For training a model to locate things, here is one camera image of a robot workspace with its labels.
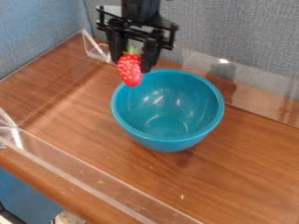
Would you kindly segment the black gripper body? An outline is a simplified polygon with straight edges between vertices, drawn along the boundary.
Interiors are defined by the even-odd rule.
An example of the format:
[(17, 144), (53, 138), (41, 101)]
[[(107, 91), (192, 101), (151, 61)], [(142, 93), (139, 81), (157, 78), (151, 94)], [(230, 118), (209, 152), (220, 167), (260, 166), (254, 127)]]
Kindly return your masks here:
[(121, 31), (141, 42), (155, 39), (163, 49), (174, 49), (180, 25), (162, 16), (159, 4), (102, 4), (97, 10), (101, 31)]

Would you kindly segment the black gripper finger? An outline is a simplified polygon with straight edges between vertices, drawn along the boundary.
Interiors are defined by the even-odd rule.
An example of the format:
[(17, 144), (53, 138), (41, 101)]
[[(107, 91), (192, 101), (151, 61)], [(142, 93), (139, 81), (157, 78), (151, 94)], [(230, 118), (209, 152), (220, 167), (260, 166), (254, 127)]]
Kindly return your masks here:
[(142, 72), (146, 74), (151, 71), (153, 66), (157, 65), (162, 47), (154, 38), (149, 38), (145, 42), (142, 50)]
[(109, 30), (107, 42), (109, 42), (109, 49), (111, 52), (111, 59), (115, 63), (118, 63), (118, 60), (123, 55), (123, 52), (127, 50), (129, 37), (121, 31)]

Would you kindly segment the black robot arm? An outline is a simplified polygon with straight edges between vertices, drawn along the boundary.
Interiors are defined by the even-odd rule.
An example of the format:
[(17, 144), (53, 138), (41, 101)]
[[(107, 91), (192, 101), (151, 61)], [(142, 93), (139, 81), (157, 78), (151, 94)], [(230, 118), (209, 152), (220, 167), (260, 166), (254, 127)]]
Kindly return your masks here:
[(98, 6), (98, 29), (107, 34), (113, 61), (118, 62), (129, 40), (142, 42), (142, 71), (157, 65), (163, 49), (174, 49), (180, 25), (161, 14), (162, 0), (121, 0), (119, 6)]

